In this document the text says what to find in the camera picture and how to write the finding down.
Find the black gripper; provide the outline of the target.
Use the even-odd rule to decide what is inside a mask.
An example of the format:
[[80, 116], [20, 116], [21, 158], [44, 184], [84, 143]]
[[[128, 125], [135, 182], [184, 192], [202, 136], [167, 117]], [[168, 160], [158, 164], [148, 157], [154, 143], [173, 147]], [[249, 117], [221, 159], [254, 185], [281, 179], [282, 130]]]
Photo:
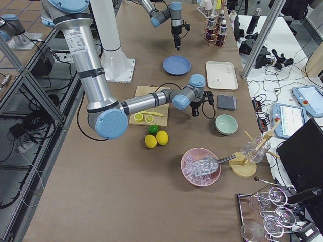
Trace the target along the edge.
[[182, 19], [171, 19], [171, 34], [174, 39], [175, 49], [180, 49], [180, 34], [182, 33], [182, 23]]
[[190, 107], [192, 109], [192, 116], [198, 117], [199, 116], [199, 107], [202, 105], [201, 101], [192, 101], [190, 102]]

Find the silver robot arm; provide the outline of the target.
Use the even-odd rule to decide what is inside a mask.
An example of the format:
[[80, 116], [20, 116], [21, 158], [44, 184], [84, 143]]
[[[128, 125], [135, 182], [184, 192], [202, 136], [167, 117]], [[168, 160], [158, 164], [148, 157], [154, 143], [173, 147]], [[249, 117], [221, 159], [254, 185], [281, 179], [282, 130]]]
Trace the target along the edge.
[[203, 96], [205, 77], [194, 74], [181, 90], [163, 89], [118, 101], [108, 82], [130, 82], [134, 59], [121, 50], [111, 1], [42, 1], [42, 21], [62, 31], [88, 99], [89, 125], [103, 138], [115, 139], [128, 116], [167, 103], [184, 110]]
[[158, 10], [151, 1], [133, 1], [146, 10], [154, 27], [159, 27], [166, 20], [171, 20], [171, 34], [174, 39], [175, 49], [180, 50], [182, 28], [186, 28], [186, 22], [182, 19], [182, 3], [171, 2], [163, 10]]

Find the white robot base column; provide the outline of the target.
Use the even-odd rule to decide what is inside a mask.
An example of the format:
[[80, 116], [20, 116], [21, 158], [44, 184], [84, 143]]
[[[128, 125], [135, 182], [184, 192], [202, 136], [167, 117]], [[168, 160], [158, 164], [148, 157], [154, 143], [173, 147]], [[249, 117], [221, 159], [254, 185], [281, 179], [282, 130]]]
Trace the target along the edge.
[[103, 47], [101, 63], [106, 79], [109, 82], [131, 83], [135, 59], [127, 58], [122, 52], [113, 2], [93, 0], [90, 4]]

